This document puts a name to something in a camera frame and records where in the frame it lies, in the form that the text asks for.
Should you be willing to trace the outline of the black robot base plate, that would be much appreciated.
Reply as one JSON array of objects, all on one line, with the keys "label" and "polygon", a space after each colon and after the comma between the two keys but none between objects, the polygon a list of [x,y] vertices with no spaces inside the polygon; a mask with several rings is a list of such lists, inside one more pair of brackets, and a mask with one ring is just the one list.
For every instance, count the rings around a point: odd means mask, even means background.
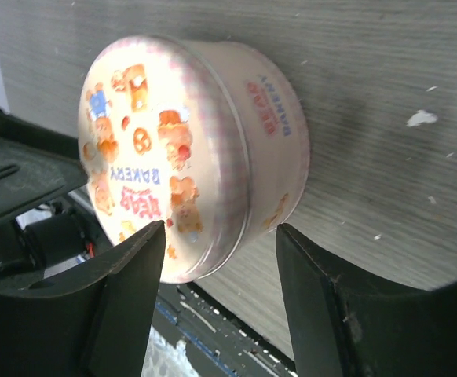
[{"label": "black robot base plate", "polygon": [[143,376],[296,376],[294,362],[196,284],[159,286]]}]

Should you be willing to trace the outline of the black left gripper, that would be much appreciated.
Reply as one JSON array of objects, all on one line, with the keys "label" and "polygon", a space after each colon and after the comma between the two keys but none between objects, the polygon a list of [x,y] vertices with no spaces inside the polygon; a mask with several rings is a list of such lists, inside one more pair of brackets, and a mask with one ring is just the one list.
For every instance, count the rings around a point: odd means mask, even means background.
[{"label": "black left gripper", "polygon": [[0,109],[0,224],[86,181],[76,138]]}]

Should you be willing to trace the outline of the round bakery tin lid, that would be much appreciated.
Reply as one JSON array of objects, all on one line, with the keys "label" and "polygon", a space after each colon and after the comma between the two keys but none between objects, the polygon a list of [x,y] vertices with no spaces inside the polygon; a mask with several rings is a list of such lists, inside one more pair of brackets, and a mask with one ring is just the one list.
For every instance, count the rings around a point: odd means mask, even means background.
[{"label": "round bakery tin lid", "polygon": [[92,63],[79,103],[79,153],[97,218],[118,244],[165,225],[160,280],[224,265],[249,221],[249,159],[209,42],[131,36]]}]

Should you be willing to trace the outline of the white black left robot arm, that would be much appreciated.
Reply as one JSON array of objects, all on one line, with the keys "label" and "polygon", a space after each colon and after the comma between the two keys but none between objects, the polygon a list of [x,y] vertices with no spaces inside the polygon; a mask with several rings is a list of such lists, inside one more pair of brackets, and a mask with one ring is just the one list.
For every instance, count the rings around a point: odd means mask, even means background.
[{"label": "white black left robot arm", "polygon": [[108,247],[75,138],[0,109],[0,285],[21,287]]}]

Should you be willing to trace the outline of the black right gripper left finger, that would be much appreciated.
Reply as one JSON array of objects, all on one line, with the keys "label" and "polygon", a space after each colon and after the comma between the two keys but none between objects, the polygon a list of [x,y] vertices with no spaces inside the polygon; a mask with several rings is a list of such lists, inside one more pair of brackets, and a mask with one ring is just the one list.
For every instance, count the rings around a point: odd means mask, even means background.
[{"label": "black right gripper left finger", "polygon": [[165,225],[30,287],[0,291],[0,376],[139,376]]}]

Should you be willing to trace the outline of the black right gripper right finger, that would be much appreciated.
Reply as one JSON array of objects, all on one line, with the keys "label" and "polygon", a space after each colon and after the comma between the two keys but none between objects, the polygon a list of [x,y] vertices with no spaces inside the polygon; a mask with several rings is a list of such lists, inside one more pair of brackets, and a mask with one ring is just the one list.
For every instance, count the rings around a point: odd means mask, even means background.
[{"label": "black right gripper right finger", "polygon": [[457,376],[457,281],[387,280],[288,224],[276,256],[298,375]]}]

